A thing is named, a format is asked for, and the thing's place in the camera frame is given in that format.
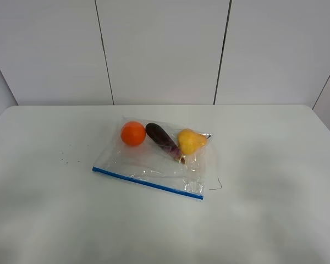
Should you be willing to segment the clear zip bag blue zipper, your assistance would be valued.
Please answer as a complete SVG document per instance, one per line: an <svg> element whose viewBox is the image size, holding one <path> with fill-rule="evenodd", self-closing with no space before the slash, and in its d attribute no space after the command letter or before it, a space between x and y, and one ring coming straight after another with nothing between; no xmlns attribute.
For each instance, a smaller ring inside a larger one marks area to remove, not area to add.
<svg viewBox="0 0 330 264"><path fill-rule="evenodd" d="M212 136L204 148L192 155L184 155L185 164L181 164L158 147L147 134L139 146L126 145L120 134L123 125L130 121L139 122L144 128L148 123L160 125L177 146L178 133L183 129L189 129L172 123L124 117L117 123L113 136L95 160L92 170L118 179L202 200L205 188L205 166L208 160L205 152L213 138L212 133L191 129L197 133Z"/></svg>

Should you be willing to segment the dark purple eggplant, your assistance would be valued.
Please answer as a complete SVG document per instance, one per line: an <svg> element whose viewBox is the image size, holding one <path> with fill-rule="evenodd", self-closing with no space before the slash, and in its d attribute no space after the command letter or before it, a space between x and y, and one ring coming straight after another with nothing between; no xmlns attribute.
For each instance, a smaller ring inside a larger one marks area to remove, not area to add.
<svg viewBox="0 0 330 264"><path fill-rule="evenodd" d="M171 156L172 159L178 163L185 164L184 154L160 125L156 123L148 123L145 126L145 131L151 140L165 153Z"/></svg>

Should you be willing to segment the yellow pear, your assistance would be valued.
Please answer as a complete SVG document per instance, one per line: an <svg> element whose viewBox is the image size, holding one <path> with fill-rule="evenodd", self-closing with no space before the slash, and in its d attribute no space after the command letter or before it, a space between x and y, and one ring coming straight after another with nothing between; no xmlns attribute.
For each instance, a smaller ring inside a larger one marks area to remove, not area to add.
<svg viewBox="0 0 330 264"><path fill-rule="evenodd" d="M179 149L185 155L192 155L204 148L212 135L197 133L191 129L183 129L177 135Z"/></svg>

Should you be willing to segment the orange fruit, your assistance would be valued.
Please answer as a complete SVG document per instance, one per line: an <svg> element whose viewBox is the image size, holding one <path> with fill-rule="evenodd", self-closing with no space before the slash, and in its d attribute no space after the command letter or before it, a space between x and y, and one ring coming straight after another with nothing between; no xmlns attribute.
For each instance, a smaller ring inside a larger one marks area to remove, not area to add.
<svg viewBox="0 0 330 264"><path fill-rule="evenodd" d="M135 147L143 143L146 131L141 123L130 121L123 125L120 137L126 145Z"/></svg>

